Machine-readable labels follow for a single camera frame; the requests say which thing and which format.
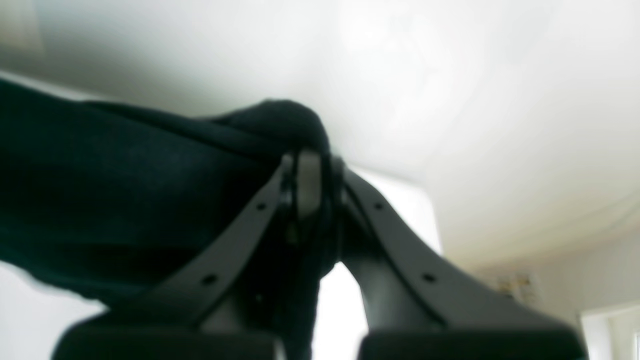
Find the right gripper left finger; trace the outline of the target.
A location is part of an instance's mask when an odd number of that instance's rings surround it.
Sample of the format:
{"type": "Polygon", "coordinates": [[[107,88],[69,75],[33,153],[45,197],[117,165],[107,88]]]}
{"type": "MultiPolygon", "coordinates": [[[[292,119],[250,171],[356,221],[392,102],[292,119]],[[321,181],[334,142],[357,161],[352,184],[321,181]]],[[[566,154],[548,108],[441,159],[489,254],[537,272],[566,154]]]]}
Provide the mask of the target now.
{"type": "Polygon", "coordinates": [[[67,330],[55,360],[285,360],[262,330],[243,275],[273,223],[308,219],[322,203],[322,156],[287,154],[231,224],[182,269],[130,303],[67,330]]]}

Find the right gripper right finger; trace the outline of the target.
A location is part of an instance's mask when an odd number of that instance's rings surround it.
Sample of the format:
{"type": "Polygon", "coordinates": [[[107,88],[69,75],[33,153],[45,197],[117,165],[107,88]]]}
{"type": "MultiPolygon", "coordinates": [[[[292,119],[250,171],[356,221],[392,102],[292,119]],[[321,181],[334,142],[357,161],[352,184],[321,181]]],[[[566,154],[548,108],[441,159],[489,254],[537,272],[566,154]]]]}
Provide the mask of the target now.
{"type": "Polygon", "coordinates": [[[382,194],[331,160],[340,259],[369,332],[359,360],[584,360],[574,330],[489,289],[438,255],[382,194]]]}

